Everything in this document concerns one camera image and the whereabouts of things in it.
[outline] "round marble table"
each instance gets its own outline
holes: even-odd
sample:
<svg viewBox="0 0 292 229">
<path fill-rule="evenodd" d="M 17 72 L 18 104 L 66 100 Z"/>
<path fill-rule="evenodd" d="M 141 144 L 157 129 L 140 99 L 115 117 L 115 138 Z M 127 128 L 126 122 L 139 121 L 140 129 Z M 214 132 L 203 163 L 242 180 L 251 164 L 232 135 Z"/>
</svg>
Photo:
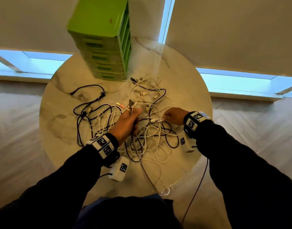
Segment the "round marble table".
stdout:
<svg viewBox="0 0 292 229">
<path fill-rule="evenodd" d="M 174 107 L 188 111 L 203 111 L 210 117 L 213 116 L 212 103 L 208 89 L 195 67 L 177 51 L 144 38 L 132 38 L 132 52 L 130 55 L 128 78 L 147 77 L 159 75 L 162 80 L 160 88 L 167 90 L 166 96 L 173 100 Z M 100 88 L 83 88 L 73 96 L 70 92 L 76 88 L 99 84 L 107 92 L 106 96 L 95 103 L 93 107 L 102 104 L 115 105 L 116 102 L 128 103 L 129 91 L 133 84 L 126 82 L 105 81 L 95 79 L 85 61 L 79 53 L 70 57 L 53 75 L 45 89 L 40 108 L 40 129 L 43 147 L 56 168 L 65 160 L 76 153 L 81 147 L 77 145 L 76 115 L 73 108 L 81 103 L 96 99 Z M 160 104 L 160 109 L 170 104 L 166 98 Z M 90 129 L 83 125 L 80 129 L 84 141 L 91 138 Z M 179 133 L 183 127 L 173 129 Z M 198 151 L 184 153 L 181 147 L 171 151 L 169 160 L 161 164 L 161 182 L 168 187 L 183 175 L 189 172 L 200 158 Z M 156 163 L 149 162 L 149 168 L 154 175 L 161 175 L 161 170 Z M 103 167 L 102 174 L 109 169 Z M 164 190 L 162 185 L 156 186 L 159 191 Z M 128 172 L 122 182 L 115 182 L 108 177 L 102 177 L 88 193 L 86 204 L 98 199 L 100 196 L 146 196 L 153 193 L 153 189 L 146 182 L 139 163 L 130 163 Z"/>
</svg>

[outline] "wrist-mounted tracker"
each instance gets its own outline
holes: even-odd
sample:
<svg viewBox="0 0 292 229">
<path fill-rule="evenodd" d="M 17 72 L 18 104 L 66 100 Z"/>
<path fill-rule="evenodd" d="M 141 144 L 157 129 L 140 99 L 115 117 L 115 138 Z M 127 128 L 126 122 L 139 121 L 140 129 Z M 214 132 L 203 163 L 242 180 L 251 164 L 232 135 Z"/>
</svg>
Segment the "wrist-mounted tracker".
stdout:
<svg viewBox="0 0 292 229">
<path fill-rule="evenodd" d="M 98 151 L 102 158 L 102 164 L 106 167 L 111 166 L 120 157 L 117 148 L 114 148 L 114 145 L 106 135 L 97 134 L 86 145 L 92 145 Z"/>
<path fill-rule="evenodd" d="M 194 137 L 194 133 L 198 124 L 211 118 L 204 112 L 190 112 L 184 117 L 184 131 L 190 138 Z"/>
</svg>

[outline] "black sleeve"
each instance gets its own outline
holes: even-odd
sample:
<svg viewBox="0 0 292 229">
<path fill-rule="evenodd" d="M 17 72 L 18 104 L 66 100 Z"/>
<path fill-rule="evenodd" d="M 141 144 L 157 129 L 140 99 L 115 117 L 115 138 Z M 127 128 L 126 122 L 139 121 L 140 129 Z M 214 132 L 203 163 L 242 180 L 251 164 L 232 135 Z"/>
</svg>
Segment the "black sleeve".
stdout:
<svg viewBox="0 0 292 229">
<path fill-rule="evenodd" d="M 116 138 L 107 133 L 115 148 Z M 72 228 L 88 191 L 100 175 L 103 159 L 92 145 L 69 157 L 54 173 L 0 209 L 3 228 Z"/>
<path fill-rule="evenodd" d="M 223 194 L 233 229 L 292 228 L 288 176 L 211 120 L 199 123 L 193 138 L 209 158 L 210 175 Z"/>
</svg>

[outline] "herringbone wood floor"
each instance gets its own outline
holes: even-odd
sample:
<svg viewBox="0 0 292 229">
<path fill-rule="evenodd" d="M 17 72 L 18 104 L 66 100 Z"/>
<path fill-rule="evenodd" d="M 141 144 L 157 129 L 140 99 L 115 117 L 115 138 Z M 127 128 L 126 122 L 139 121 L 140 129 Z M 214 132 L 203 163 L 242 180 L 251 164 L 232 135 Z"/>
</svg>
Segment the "herringbone wood floor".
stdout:
<svg viewBox="0 0 292 229">
<path fill-rule="evenodd" d="M 0 207 L 54 171 L 39 140 L 45 84 L 0 81 Z M 215 123 L 292 179 L 292 98 L 275 103 L 212 98 Z M 202 158 L 169 198 L 182 219 L 205 168 Z M 230 228 L 221 192 L 206 173 L 185 228 Z"/>
</svg>

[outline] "green plastic drawer unit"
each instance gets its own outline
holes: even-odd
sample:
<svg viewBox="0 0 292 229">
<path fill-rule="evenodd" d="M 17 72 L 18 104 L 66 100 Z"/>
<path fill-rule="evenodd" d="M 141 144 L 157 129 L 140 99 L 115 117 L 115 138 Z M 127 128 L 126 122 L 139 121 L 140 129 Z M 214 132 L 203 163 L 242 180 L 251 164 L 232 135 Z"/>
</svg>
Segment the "green plastic drawer unit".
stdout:
<svg viewBox="0 0 292 229">
<path fill-rule="evenodd" d="M 67 30 L 85 61 L 100 63 L 100 70 L 126 73 L 131 52 L 128 0 L 79 0 Z"/>
<path fill-rule="evenodd" d="M 93 76 L 97 79 L 104 79 L 104 80 L 110 80 L 110 81 L 122 81 L 125 80 L 126 73 L 114 73 L 114 72 L 105 72 L 105 71 L 97 71 L 90 69 Z"/>
<path fill-rule="evenodd" d="M 109 62 L 109 63 L 122 63 L 121 54 L 114 53 L 97 53 L 79 49 L 80 54 L 86 61 L 92 62 Z"/>
<path fill-rule="evenodd" d="M 111 71 L 111 72 L 117 72 L 122 73 L 125 72 L 125 69 L 123 67 L 123 64 L 115 64 L 115 63 L 103 63 L 103 62 L 89 62 L 86 61 L 88 67 L 93 70 L 98 71 Z"/>
</svg>

